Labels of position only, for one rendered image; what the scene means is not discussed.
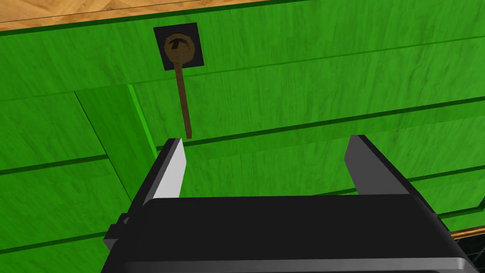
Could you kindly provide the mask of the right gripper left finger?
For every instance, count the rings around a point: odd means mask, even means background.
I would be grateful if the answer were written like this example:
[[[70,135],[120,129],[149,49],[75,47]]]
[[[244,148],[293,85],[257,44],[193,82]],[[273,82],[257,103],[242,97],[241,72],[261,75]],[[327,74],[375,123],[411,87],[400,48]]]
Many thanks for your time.
[[[168,139],[136,193],[130,212],[138,210],[152,199],[178,198],[186,164],[182,139]]]

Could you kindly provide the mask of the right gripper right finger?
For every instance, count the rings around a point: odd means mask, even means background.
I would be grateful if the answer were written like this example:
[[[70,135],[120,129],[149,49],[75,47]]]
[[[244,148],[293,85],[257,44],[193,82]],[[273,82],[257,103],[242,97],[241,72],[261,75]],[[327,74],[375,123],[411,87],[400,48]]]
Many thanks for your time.
[[[413,195],[434,212],[417,189],[365,135],[350,136],[344,162],[358,194]]]

